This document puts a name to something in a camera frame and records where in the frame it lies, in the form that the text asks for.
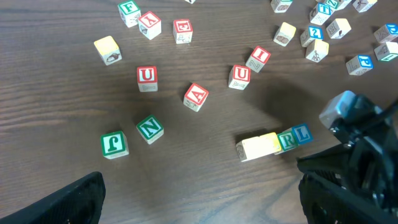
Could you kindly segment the green R block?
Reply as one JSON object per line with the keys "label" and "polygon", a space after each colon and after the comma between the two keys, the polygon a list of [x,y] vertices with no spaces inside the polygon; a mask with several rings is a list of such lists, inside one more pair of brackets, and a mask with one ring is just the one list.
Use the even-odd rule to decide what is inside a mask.
{"label": "green R block", "polygon": [[279,140],[281,150],[276,154],[287,152],[299,146],[297,138],[295,137],[292,131],[285,131],[283,133],[279,133],[277,135],[277,138]]}

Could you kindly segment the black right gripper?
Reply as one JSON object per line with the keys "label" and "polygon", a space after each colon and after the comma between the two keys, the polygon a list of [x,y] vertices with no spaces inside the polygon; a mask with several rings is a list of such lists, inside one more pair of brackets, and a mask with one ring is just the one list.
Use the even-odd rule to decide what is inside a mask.
{"label": "black right gripper", "polygon": [[340,186],[383,209],[397,211],[397,134],[392,115],[397,102],[381,109],[364,95],[356,95],[344,118],[330,132],[341,144],[297,158],[304,173],[299,190],[316,185],[312,175]]}

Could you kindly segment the yellow O block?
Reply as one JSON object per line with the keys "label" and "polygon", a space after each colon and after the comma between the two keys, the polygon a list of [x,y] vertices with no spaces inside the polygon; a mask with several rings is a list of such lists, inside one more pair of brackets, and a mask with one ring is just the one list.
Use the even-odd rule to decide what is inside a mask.
{"label": "yellow O block", "polygon": [[268,133],[259,136],[261,140],[261,149],[265,155],[274,154],[282,150],[276,133]]}

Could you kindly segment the yellow C block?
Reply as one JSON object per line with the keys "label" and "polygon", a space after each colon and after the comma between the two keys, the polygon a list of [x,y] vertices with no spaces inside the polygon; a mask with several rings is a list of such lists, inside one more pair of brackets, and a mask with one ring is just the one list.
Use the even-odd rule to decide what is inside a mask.
{"label": "yellow C block", "polygon": [[238,142],[236,150],[240,161],[246,162],[269,155],[271,153],[270,149],[272,149],[269,146],[268,140],[260,137],[253,137]]}

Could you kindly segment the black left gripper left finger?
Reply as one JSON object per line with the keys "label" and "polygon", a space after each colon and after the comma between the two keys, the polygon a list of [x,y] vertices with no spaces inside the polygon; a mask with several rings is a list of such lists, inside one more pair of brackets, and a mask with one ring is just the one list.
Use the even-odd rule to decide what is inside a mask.
{"label": "black left gripper left finger", "polygon": [[92,172],[28,207],[1,218],[1,224],[97,224],[105,196],[102,173]]}

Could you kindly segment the blue L block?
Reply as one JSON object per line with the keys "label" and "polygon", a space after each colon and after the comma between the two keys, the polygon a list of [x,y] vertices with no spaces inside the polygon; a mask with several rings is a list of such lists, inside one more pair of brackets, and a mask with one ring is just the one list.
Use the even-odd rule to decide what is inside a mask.
{"label": "blue L block", "polygon": [[313,141],[312,133],[307,124],[299,124],[292,127],[292,132],[297,139],[299,145],[307,144]]}

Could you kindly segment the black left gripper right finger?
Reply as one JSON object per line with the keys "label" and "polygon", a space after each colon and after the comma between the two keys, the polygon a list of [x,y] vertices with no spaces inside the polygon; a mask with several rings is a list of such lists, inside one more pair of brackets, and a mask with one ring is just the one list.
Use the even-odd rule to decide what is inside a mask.
{"label": "black left gripper right finger", "polygon": [[323,179],[305,174],[298,189],[309,223],[397,224],[390,213]]}

